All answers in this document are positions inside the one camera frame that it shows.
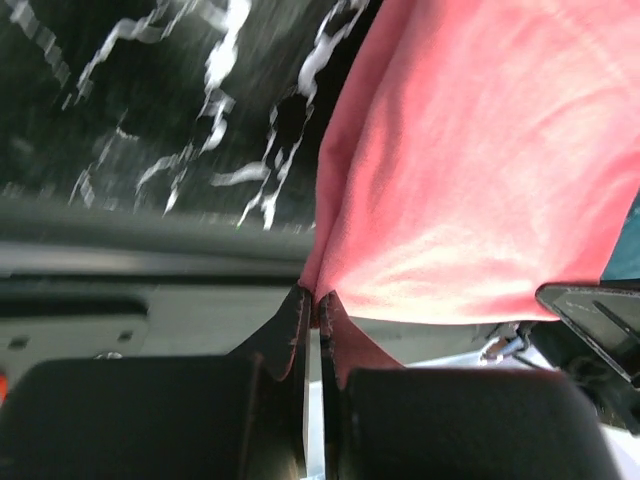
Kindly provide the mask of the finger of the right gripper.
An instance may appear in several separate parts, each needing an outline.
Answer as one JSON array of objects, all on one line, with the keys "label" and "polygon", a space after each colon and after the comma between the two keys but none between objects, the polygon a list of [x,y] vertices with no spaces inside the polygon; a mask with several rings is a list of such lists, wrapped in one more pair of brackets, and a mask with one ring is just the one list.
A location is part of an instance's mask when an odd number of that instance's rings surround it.
[{"label": "finger of the right gripper", "polygon": [[639,281],[550,283],[537,302],[555,314],[621,378],[639,388]]}]

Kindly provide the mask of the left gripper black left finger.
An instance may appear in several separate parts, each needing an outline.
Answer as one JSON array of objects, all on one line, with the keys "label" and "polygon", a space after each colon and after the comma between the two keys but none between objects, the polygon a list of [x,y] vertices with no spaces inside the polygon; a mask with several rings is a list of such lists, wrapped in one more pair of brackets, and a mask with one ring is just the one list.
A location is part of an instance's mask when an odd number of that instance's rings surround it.
[{"label": "left gripper black left finger", "polygon": [[293,287],[225,355],[64,359],[1,409],[5,479],[299,479],[312,298]]}]

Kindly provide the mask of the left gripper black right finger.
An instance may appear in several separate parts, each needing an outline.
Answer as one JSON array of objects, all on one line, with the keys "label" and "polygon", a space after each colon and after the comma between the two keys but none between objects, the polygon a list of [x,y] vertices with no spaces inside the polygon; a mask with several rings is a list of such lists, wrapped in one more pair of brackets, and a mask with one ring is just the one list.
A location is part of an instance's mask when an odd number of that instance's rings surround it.
[{"label": "left gripper black right finger", "polygon": [[549,370],[407,368],[318,306],[330,479],[615,479],[591,403]]}]

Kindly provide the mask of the coral red t shirt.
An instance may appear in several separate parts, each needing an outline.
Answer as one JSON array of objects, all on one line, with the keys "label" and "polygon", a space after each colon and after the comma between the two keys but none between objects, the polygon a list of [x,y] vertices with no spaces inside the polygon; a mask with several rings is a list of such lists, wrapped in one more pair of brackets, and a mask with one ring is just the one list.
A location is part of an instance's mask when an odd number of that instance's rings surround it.
[{"label": "coral red t shirt", "polygon": [[385,1],[319,152],[300,282],[355,317],[547,321],[639,188],[635,1]]}]

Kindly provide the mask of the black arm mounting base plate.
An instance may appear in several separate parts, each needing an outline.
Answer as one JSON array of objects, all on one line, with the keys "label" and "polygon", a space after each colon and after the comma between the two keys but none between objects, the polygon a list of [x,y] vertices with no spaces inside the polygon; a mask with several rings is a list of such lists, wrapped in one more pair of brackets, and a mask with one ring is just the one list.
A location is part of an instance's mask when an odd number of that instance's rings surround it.
[{"label": "black arm mounting base plate", "polygon": [[225,353],[276,311],[311,231],[5,199],[1,274],[41,291],[141,298],[144,355]]}]

